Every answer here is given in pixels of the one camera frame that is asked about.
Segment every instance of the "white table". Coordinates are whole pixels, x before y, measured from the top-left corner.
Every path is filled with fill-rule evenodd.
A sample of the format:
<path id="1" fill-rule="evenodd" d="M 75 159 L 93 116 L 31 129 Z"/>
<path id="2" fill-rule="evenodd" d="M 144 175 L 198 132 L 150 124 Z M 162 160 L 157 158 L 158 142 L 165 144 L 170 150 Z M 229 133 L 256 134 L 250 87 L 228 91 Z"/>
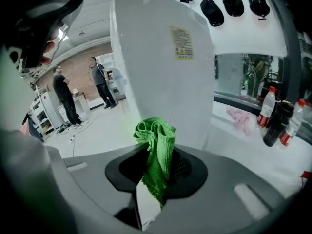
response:
<path id="1" fill-rule="evenodd" d="M 79 116 L 81 117 L 81 115 L 86 114 L 86 117 L 88 117 L 91 110 L 90 110 L 90 107 L 89 107 L 88 102 L 85 99 L 84 95 L 75 97 L 75 98 L 73 98 L 73 100 L 75 103 L 76 112 L 79 114 Z M 60 115 L 62 116 L 62 118 L 64 119 L 64 121 L 67 122 L 68 118 L 66 115 L 64 105 L 59 106 L 58 111 L 59 111 Z"/>
<path id="2" fill-rule="evenodd" d="M 234 120 L 226 113 L 227 105 L 214 102 L 211 132 L 204 150 L 236 160 L 268 181 L 284 197 L 297 192 L 302 185 L 300 175 L 312 167 L 312 146 L 294 137 L 286 149 L 276 143 L 263 143 L 256 127 L 257 116 L 251 114 L 251 136 L 234 127 Z"/>

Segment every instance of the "man in black jacket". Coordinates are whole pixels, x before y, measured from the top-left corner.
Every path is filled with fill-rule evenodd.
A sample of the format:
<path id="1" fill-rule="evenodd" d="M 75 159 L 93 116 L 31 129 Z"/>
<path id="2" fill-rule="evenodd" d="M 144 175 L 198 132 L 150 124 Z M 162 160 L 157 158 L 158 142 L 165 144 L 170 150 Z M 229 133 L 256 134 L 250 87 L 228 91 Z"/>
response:
<path id="1" fill-rule="evenodd" d="M 104 109 L 108 107 L 111 107 L 111 108 L 116 107 L 115 100 L 106 84 L 106 80 L 104 77 L 104 70 L 103 70 L 104 67 L 101 64 L 97 63 L 97 60 L 95 57 L 89 58 L 89 64 L 90 64 L 90 68 L 92 68 L 92 77 L 94 80 L 94 84 L 97 87 L 99 95 L 102 97 L 103 101 L 106 103 L 106 106 L 104 107 Z"/>
<path id="2" fill-rule="evenodd" d="M 58 96 L 58 99 L 64 105 L 64 109 L 66 111 L 66 115 L 70 123 L 74 126 L 80 125 L 83 126 L 88 122 L 82 122 L 76 113 L 75 103 L 73 100 L 72 93 L 68 88 L 69 80 L 62 75 L 62 69 L 58 65 L 54 68 L 54 77 L 53 77 L 53 88 L 55 93 Z"/>

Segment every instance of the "warning label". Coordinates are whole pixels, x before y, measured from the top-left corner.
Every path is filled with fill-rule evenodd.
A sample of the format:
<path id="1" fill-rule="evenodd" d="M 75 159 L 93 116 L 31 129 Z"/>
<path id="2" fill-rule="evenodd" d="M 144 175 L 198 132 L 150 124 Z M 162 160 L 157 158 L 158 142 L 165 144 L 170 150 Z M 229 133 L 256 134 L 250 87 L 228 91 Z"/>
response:
<path id="1" fill-rule="evenodd" d="M 175 47 L 177 60 L 194 60 L 191 32 L 170 25 L 170 35 Z"/>

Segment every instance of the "green cloth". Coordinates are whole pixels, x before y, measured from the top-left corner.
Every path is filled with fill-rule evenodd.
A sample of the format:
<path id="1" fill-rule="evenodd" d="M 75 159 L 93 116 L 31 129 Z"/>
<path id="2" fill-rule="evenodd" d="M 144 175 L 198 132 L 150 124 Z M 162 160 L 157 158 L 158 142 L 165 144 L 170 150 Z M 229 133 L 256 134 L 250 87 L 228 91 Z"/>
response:
<path id="1" fill-rule="evenodd" d="M 136 126 L 134 138 L 138 143 L 149 143 L 147 169 L 142 182 L 163 206 L 162 196 L 168 186 L 176 129 L 159 117 L 148 118 Z"/>

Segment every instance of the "ceiling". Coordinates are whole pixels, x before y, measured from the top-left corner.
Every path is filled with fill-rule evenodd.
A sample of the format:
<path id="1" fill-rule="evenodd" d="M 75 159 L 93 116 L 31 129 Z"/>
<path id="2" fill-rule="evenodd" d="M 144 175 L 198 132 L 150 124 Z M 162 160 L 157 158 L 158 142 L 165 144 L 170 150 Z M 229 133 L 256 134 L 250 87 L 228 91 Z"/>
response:
<path id="1" fill-rule="evenodd" d="M 112 0 L 84 0 L 81 12 L 73 22 L 67 36 L 62 41 L 55 57 L 85 42 L 109 36 L 109 8 Z"/>

